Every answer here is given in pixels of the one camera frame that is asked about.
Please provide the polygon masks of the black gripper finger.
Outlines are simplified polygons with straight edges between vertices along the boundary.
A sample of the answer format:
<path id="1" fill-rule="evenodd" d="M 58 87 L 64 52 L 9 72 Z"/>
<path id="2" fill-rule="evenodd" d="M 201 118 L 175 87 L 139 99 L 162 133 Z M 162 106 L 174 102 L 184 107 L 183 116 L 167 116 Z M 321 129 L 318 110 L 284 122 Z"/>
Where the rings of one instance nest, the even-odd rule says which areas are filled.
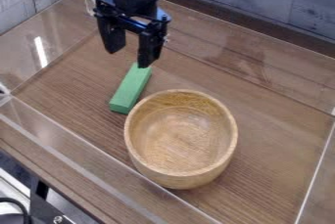
<path id="1" fill-rule="evenodd" d="M 104 49 L 113 54 L 125 46 L 125 30 L 105 18 L 97 18 L 96 23 Z"/>
<path id="2" fill-rule="evenodd" d="M 151 23 L 139 34 L 138 65 L 147 68 L 159 59 L 162 46 L 167 33 L 167 25 L 160 22 Z"/>

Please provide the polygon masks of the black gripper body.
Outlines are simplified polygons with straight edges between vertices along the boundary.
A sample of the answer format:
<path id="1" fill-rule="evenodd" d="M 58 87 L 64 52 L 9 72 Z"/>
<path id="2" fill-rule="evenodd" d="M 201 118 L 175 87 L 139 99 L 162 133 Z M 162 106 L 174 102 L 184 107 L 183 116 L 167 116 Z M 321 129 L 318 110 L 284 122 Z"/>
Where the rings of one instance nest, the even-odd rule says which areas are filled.
<path id="1" fill-rule="evenodd" d="M 163 31 L 170 18 L 158 0 L 93 0 L 93 16 L 101 33 Z"/>

